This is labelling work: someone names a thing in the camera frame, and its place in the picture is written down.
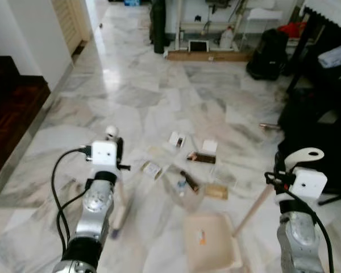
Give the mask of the cream long handled dustpan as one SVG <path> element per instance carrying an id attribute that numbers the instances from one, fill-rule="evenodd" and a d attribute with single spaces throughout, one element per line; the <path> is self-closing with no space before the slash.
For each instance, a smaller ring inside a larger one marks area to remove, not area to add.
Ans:
<path id="1" fill-rule="evenodd" d="M 301 148 L 285 158 L 287 171 L 293 170 L 301 162 L 314 162 L 323 159 L 324 152 L 318 148 Z M 277 154 L 273 171 L 277 171 Z M 311 248 L 318 246 L 319 236 L 313 240 L 311 231 L 303 226 L 302 213 L 282 213 L 287 208 L 286 203 L 278 203 L 281 195 L 275 193 L 275 203 L 280 210 L 277 240 L 280 244 L 280 264 L 293 260 L 296 270 L 311 270 L 313 266 L 300 263 L 311 257 Z M 184 240 L 187 254 L 187 264 L 191 273 L 233 273 L 243 266 L 240 241 L 236 238 L 246 225 L 243 222 L 233 227 L 228 215 L 220 212 L 192 213 L 184 220 Z"/>

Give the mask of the black backpack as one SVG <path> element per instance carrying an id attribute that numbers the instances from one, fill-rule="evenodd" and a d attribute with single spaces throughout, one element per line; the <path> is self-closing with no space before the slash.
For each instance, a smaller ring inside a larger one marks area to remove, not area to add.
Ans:
<path id="1" fill-rule="evenodd" d="M 277 80 L 287 63 L 286 45 L 289 36 L 279 29 L 268 29 L 261 35 L 246 72 L 254 80 Z"/>

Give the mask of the dark brown tube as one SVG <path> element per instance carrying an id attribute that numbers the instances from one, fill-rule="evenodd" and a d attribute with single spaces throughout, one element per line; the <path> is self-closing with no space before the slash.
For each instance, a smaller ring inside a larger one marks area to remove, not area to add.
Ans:
<path id="1" fill-rule="evenodd" d="M 199 183 L 196 182 L 196 180 L 194 179 L 194 177 L 191 176 L 191 174 L 189 174 L 186 171 L 180 171 L 179 172 L 180 175 L 184 178 L 184 180 L 186 180 L 186 184 L 191 187 L 191 189 L 193 190 L 193 192 L 198 193 L 199 192 Z"/>

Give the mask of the small framed tablet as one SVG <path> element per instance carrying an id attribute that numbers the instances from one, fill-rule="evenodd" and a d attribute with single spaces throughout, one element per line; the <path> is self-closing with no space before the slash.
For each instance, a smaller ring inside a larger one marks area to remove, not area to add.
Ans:
<path id="1" fill-rule="evenodd" d="M 188 52 L 209 52 L 210 45 L 207 40 L 189 40 L 187 44 Z"/>

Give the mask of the wooden handled broom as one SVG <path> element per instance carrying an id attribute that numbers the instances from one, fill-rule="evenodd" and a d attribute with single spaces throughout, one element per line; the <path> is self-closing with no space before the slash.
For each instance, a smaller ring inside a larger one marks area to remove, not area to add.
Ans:
<path id="1" fill-rule="evenodd" d="M 119 129 L 115 126 L 108 126 L 106 128 L 106 140 L 116 142 L 119 137 Z M 131 200 L 127 197 L 126 190 L 124 190 L 123 175 L 119 174 L 116 184 L 114 186 L 114 205 L 113 220 L 111 220 L 111 239 L 118 239 L 119 233 L 123 228 L 124 222 L 127 219 L 129 208 L 131 207 Z"/>

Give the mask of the tan cardboard piece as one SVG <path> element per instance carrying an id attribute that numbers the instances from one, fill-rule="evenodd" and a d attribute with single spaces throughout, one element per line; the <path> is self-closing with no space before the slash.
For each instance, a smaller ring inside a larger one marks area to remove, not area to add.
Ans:
<path id="1" fill-rule="evenodd" d="M 228 187 L 222 184 L 206 184 L 204 194 L 205 197 L 228 200 Z"/>

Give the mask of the red cloth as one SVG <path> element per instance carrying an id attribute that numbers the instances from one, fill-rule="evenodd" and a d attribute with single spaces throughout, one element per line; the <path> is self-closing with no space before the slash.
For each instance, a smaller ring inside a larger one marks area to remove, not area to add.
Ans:
<path id="1" fill-rule="evenodd" d="M 278 31 L 287 34 L 288 38 L 298 39 L 306 28 L 306 22 L 291 22 L 278 27 Z"/>

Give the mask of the flat dark brown box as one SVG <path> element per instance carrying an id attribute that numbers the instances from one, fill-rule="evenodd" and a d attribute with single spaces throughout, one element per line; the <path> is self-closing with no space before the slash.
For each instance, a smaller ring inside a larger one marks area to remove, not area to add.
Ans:
<path id="1" fill-rule="evenodd" d="M 217 163 L 217 157 L 211 154 L 203 154 L 199 152 L 192 152 L 187 157 L 186 160 L 191 162 L 202 162 L 207 164 Z"/>

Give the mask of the plain white open box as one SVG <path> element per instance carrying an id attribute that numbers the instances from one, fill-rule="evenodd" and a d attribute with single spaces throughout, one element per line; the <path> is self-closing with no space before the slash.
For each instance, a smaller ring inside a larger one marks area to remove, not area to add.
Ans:
<path id="1" fill-rule="evenodd" d="M 206 139 L 202 143 L 200 151 L 204 154 L 215 155 L 217 154 L 218 142 L 216 140 Z"/>

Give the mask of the black stand leg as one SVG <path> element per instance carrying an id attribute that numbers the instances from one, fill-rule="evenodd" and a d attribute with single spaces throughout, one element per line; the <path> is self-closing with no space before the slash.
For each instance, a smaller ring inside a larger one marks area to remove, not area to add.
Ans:
<path id="1" fill-rule="evenodd" d="M 286 93 L 289 94 L 295 88 L 302 76 L 301 66 L 305 62 L 305 49 L 309 44 L 311 38 L 314 34 L 318 34 L 318 37 L 323 33 L 326 28 L 325 19 L 316 11 L 311 10 L 311 8 L 303 8 L 303 16 L 306 16 L 306 26 L 303 31 L 301 31 L 300 39 L 296 45 L 293 54 L 289 58 L 287 65 L 282 70 L 284 75 L 291 76 L 291 81 L 288 84 Z"/>

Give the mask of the tall black rolled bag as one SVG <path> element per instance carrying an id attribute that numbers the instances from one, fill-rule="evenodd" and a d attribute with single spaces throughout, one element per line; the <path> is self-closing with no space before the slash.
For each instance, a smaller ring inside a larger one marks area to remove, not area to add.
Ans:
<path id="1" fill-rule="evenodd" d="M 150 10 L 150 41 L 154 53 L 163 54 L 167 45 L 165 36 L 165 24 L 167 13 L 167 0 L 152 0 Z"/>

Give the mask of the white plastic jug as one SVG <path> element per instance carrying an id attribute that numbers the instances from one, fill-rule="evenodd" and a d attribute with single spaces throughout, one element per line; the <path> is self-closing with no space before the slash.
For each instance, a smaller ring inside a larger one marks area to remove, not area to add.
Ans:
<path id="1" fill-rule="evenodd" d="M 228 26 L 221 34 L 218 45 L 221 49 L 234 49 L 235 48 L 235 32 L 233 27 Z"/>

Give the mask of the flat brown cardboard plank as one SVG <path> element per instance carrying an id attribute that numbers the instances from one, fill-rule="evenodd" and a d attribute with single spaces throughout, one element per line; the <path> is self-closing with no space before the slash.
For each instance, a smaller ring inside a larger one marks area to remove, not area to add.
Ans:
<path id="1" fill-rule="evenodd" d="M 248 62 L 251 60 L 251 54 L 233 51 L 168 51 L 165 54 L 165 59 L 170 61 Z"/>

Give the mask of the large black bag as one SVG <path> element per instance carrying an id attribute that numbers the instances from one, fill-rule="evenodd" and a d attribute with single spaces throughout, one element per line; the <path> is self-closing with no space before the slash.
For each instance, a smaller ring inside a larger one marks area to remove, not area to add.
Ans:
<path id="1" fill-rule="evenodd" d="M 336 111 L 337 105 L 313 88 L 293 89 L 287 95 L 277 123 L 283 132 L 283 140 L 278 144 L 279 158 L 301 148 L 321 149 L 323 159 L 301 162 L 298 166 L 323 172 L 327 176 L 323 193 L 341 195 L 341 121 L 319 121 L 328 112 Z"/>

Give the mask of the white shelf frame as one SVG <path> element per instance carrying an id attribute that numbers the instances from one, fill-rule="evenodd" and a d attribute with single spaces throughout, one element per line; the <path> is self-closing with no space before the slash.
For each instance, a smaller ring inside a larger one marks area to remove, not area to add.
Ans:
<path id="1" fill-rule="evenodd" d="M 253 8 L 281 10 L 277 28 L 295 19 L 304 0 L 167 0 L 165 33 L 171 35 L 172 49 L 187 51 L 189 40 L 209 41 L 210 51 L 245 52 L 240 49 L 240 26 L 243 17 Z M 218 45 L 222 32 L 234 30 L 234 49 Z M 251 49 L 261 39 L 254 40 Z"/>

